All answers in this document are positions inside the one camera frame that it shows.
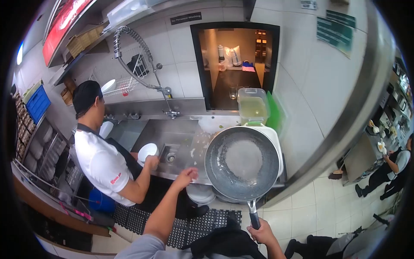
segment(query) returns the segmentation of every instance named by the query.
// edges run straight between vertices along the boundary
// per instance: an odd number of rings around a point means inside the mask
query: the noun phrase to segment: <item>yellow liquid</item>
[[[240,116],[241,116],[241,125],[249,121],[260,121],[263,124],[266,124],[268,114],[266,110],[265,103],[260,97],[240,97]]]

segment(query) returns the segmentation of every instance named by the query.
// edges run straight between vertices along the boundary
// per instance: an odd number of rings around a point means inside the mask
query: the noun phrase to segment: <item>sign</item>
[[[356,28],[356,19],[355,17],[342,14],[340,12],[334,12],[326,10],[326,18],[334,20],[336,22],[342,23],[352,28]]]
[[[301,6],[303,9],[313,9],[316,10],[316,1],[301,1]]]
[[[170,18],[171,25],[183,23],[183,22],[190,22],[190,21],[197,21],[201,20],[201,12],[194,12],[192,14],[180,15],[176,17]]]
[[[348,58],[351,55],[352,34],[350,27],[322,17],[317,18],[316,38],[342,51]]]

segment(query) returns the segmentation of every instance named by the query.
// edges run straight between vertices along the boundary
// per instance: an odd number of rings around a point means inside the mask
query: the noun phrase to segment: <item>black cap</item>
[[[73,91],[73,107],[76,119],[84,115],[95,102],[96,97],[102,99],[102,91],[97,81],[85,81]]]

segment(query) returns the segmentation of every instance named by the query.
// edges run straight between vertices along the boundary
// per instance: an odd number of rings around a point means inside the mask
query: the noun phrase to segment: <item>sink drain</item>
[[[165,161],[167,163],[172,163],[175,158],[176,158],[176,154],[175,153],[168,153],[167,156],[165,157]]]

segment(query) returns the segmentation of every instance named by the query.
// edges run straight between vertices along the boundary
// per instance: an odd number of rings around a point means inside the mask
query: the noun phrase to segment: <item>red shirt logo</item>
[[[114,180],[111,180],[111,184],[114,184],[119,179],[120,176],[121,176],[121,173],[119,173],[118,176],[115,177]]]

